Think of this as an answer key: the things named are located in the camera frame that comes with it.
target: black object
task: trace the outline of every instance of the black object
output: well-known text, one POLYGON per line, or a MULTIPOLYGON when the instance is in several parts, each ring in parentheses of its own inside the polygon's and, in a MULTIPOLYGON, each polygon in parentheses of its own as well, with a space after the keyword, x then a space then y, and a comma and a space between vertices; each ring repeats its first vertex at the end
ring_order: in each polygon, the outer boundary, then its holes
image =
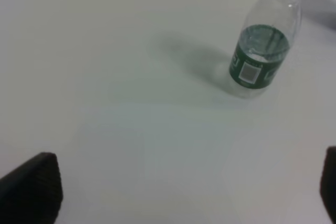
POLYGON ((53 224, 62 200, 57 157, 40 153, 0 180, 0 223, 53 224))
POLYGON ((330 147, 327 150, 320 194, 330 219, 336 224, 336 147, 330 147))

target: white surface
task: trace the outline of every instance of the white surface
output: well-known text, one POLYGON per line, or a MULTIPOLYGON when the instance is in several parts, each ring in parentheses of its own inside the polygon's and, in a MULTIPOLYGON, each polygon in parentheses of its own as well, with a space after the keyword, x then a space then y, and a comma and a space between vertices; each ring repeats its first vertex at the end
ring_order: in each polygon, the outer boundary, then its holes
POLYGON ((255 1, 0 0, 0 176, 55 152, 58 224, 330 223, 335 30, 304 19, 271 88, 231 97, 255 1))

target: plastic water bottle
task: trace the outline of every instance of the plastic water bottle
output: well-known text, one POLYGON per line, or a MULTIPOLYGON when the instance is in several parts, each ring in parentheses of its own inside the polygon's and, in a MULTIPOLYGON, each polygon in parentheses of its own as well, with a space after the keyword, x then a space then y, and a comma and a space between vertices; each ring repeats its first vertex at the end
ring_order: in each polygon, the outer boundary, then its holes
POLYGON ((248 14, 233 55, 228 89, 252 98, 271 84, 301 25, 301 0, 259 0, 248 14))

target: green bottle label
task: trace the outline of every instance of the green bottle label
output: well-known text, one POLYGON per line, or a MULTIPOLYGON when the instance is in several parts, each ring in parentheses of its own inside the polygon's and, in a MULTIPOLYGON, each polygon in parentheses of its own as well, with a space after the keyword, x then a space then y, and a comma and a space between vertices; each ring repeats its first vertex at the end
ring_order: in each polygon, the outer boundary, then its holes
POLYGON ((289 43, 279 30, 267 25, 250 26, 241 33, 230 75, 243 87, 265 88, 273 81, 288 50, 289 43))

